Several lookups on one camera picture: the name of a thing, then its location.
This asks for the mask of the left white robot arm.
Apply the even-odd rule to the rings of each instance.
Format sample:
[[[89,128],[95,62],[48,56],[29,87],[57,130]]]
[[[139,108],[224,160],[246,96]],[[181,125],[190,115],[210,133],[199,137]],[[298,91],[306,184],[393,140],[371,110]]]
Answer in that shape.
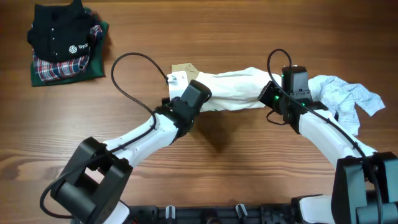
[[[156,107],[136,129],[105,142],[85,139],[49,186],[50,196],[78,223],[126,222],[130,209],[121,195],[133,168],[186,135],[210,97],[208,87],[192,80],[181,96]]]

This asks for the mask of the beige and tan shirt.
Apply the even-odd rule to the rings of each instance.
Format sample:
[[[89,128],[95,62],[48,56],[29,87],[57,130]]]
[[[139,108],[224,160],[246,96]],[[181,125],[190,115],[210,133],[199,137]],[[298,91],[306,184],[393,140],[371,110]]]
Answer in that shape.
[[[196,80],[211,90],[212,96],[201,112],[263,108],[265,105],[257,99],[261,90],[272,80],[281,84],[280,75],[269,75],[254,67],[212,74],[198,71],[191,63],[172,65],[172,72],[178,71],[187,73],[188,84]]]

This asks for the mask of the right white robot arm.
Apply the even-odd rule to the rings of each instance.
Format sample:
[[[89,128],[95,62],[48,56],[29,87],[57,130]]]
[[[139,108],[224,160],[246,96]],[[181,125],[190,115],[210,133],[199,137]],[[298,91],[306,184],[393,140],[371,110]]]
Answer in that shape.
[[[313,101],[305,67],[284,67],[258,100],[282,115],[335,168],[330,196],[294,198],[297,223],[397,223],[397,156],[377,152],[345,130],[319,101]]]

